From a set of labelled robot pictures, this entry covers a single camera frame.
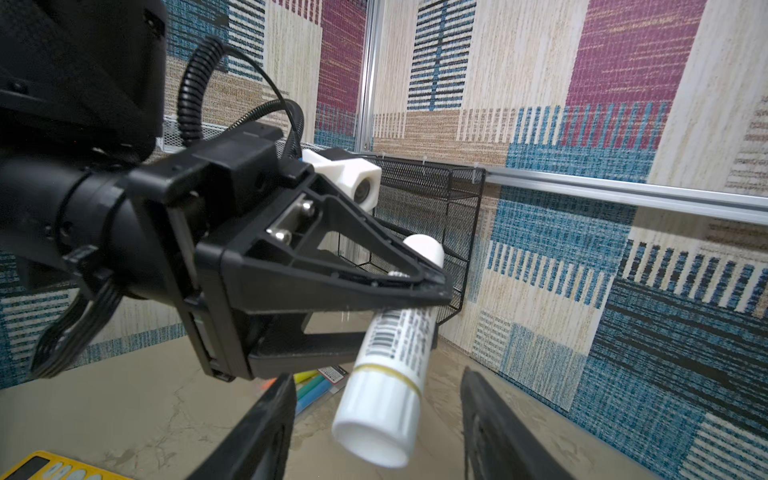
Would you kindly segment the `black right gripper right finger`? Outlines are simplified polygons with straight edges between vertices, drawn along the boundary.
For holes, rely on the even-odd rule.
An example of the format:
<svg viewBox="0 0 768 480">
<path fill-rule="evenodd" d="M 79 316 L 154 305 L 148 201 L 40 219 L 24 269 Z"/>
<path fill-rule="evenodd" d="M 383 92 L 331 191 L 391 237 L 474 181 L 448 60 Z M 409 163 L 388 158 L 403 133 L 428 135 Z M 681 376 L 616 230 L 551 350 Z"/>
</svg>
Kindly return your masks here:
<svg viewBox="0 0 768 480">
<path fill-rule="evenodd" d="M 570 479 L 525 424 L 478 372 L 461 384 L 466 479 Z"/>
</svg>

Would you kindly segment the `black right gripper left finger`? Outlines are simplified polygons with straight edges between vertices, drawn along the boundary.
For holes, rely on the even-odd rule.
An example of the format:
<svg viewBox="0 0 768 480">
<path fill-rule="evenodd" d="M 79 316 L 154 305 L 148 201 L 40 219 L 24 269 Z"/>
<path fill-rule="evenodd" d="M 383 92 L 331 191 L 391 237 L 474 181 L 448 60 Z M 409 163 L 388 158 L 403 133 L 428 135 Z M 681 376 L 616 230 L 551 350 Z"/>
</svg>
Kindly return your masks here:
<svg viewBox="0 0 768 480">
<path fill-rule="evenodd" d="M 293 376 L 283 374 L 277 377 L 189 477 L 234 480 L 283 478 L 296 406 Z"/>
</svg>

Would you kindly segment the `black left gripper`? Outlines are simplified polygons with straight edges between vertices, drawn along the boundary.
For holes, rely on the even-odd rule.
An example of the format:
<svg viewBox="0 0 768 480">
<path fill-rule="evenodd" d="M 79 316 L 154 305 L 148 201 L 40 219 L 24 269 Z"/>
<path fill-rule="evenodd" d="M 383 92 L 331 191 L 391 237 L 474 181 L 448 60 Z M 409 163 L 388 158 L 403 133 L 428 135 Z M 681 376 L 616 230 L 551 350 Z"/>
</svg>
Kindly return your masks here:
<svg viewBox="0 0 768 480">
<path fill-rule="evenodd" d="M 126 178 L 125 193 L 203 371 L 230 382 L 356 360 L 374 314 L 447 305 L 452 282 L 324 176 L 281 176 L 282 131 L 250 122 Z M 337 233 L 389 263 L 321 249 Z"/>
</svg>

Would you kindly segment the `white glue stick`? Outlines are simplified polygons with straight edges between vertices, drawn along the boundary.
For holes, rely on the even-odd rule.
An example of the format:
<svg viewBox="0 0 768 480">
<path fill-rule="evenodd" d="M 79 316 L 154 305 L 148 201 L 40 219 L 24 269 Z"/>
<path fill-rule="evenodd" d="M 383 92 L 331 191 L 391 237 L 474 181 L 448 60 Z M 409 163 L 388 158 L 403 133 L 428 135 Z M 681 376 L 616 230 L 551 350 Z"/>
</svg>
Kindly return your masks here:
<svg viewBox="0 0 768 480">
<path fill-rule="evenodd" d="M 378 311 L 332 423 L 334 439 L 371 464 L 399 469 L 413 455 L 436 307 Z"/>
</svg>

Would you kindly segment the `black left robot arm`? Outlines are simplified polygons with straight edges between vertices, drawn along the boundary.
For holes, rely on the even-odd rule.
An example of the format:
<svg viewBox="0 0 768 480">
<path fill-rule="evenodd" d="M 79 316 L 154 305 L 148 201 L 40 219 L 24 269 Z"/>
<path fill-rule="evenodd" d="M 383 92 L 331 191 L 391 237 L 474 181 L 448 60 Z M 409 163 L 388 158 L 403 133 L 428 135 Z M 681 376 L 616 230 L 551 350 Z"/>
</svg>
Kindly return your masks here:
<svg viewBox="0 0 768 480">
<path fill-rule="evenodd" d="M 151 162 L 166 27 L 160 1 L 1 5 L 1 248 L 27 289 L 77 289 L 36 341 L 32 378 L 68 369 L 126 297 L 174 307 L 223 381 L 353 360 L 362 335 L 308 335 L 315 312 L 450 303 L 440 266 L 300 159 L 296 102 L 203 137 L 208 83 L 236 54 L 215 37 L 180 82 L 183 149 Z"/>
</svg>

